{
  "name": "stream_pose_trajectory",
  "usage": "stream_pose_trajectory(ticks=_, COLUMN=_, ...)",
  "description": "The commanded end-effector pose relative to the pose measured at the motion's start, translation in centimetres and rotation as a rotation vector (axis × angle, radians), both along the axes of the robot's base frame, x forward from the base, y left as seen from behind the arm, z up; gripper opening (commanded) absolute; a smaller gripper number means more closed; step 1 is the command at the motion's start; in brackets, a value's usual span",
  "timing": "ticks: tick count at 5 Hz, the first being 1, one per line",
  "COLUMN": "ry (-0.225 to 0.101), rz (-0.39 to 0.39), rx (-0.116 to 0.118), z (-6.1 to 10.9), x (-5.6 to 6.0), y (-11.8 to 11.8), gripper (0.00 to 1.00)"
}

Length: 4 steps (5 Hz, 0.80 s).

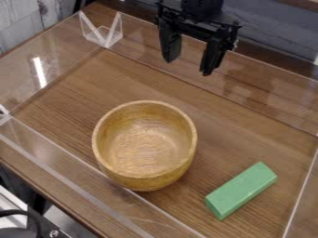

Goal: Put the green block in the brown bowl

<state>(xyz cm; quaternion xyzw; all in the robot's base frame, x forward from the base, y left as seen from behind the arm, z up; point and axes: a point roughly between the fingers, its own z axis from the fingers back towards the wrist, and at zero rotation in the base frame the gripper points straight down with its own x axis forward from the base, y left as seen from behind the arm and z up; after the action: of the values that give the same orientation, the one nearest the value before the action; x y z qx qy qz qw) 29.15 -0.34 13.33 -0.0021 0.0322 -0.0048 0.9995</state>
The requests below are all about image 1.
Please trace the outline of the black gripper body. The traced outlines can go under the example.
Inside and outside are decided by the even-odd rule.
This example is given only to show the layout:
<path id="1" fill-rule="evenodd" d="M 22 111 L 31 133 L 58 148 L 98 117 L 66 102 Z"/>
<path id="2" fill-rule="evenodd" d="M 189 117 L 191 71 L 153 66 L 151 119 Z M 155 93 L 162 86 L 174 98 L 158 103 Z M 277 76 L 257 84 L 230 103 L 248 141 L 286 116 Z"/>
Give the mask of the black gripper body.
<path id="1" fill-rule="evenodd" d="M 222 10 L 223 0 L 157 0 L 159 19 L 171 22 L 181 34 L 207 41 L 213 36 L 222 40 L 225 50 L 233 50 L 238 44 L 242 24 Z"/>

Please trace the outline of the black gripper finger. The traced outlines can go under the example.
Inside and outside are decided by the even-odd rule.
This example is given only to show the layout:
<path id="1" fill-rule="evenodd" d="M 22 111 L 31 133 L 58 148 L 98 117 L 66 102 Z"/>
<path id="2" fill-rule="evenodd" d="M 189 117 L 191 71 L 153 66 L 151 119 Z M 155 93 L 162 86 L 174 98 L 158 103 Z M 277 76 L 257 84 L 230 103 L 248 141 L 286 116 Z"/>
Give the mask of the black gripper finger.
<path id="1" fill-rule="evenodd" d="M 182 53 L 182 34 L 177 26 L 163 19 L 159 19 L 159 41 L 163 58 L 171 63 Z"/>
<path id="2" fill-rule="evenodd" d="M 214 70 L 221 66 L 221 61 L 225 55 L 225 47 L 222 40 L 213 37 L 206 42 L 206 49 L 203 51 L 203 58 L 201 62 L 201 72 L 203 76 L 210 75 Z"/>

